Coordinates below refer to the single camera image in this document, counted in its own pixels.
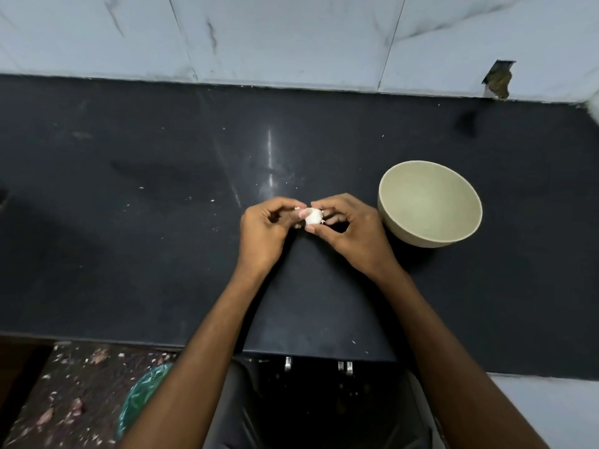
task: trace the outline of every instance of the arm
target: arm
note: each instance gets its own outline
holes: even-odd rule
[[[431,406],[453,449],[548,449],[526,419],[470,357],[397,263],[378,211],[351,195],[312,202],[329,217],[348,221],[340,234],[306,226],[372,279],[395,310],[414,352]]]
[[[204,444],[243,317],[279,259],[289,228],[306,216],[297,200],[278,197],[248,208],[241,217],[235,272],[192,336],[121,449],[198,449]]]

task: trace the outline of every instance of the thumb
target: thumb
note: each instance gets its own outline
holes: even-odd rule
[[[324,239],[329,244],[331,244],[331,246],[333,246],[333,249],[337,251],[339,250],[339,243],[341,243],[343,240],[343,234],[334,231],[331,227],[328,227],[326,225],[307,225],[305,226],[305,231],[307,231],[308,233],[315,234],[319,238]]]
[[[309,214],[310,211],[306,211],[306,208],[303,210],[284,211],[280,213],[277,224],[285,227],[285,230],[289,230],[296,223],[303,221]]]

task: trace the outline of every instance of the brown floor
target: brown floor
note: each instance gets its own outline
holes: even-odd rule
[[[0,445],[25,403],[52,347],[0,338]]]

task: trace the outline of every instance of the hand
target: hand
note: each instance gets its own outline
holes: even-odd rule
[[[308,216],[302,212],[305,207],[298,200],[276,197],[246,209],[241,217],[238,268],[266,276],[283,252],[289,229]]]
[[[317,234],[343,255],[358,271],[377,281],[390,268],[399,267],[389,245],[378,211],[353,195],[335,195],[311,203],[322,210],[326,225],[307,225],[309,233]],[[328,227],[337,222],[349,222],[345,233]]]

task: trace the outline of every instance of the white garlic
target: white garlic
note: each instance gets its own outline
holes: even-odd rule
[[[322,211],[318,210],[317,208],[309,209],[311,210],[310,214],[304,219],[306,225],[325,223],[325,221],[322,219]]]

